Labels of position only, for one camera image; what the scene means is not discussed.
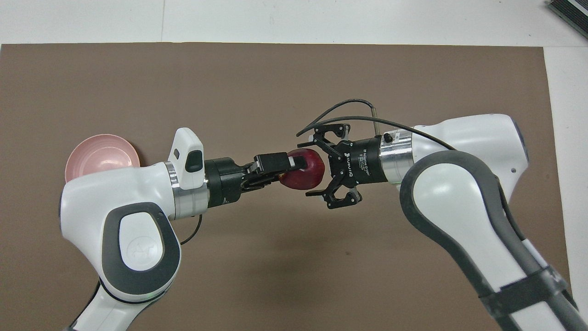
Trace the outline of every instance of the red apple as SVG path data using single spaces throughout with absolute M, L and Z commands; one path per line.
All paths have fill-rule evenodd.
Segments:
M 310 190 L 320 184 L 325 174 L 325 164 L 319 153 L 308 148 L 298 148 L 289 152 L 288 156 L 304 157 L 306 168 L 281 174 L 279 176 L 280 183 L 295 190 Z

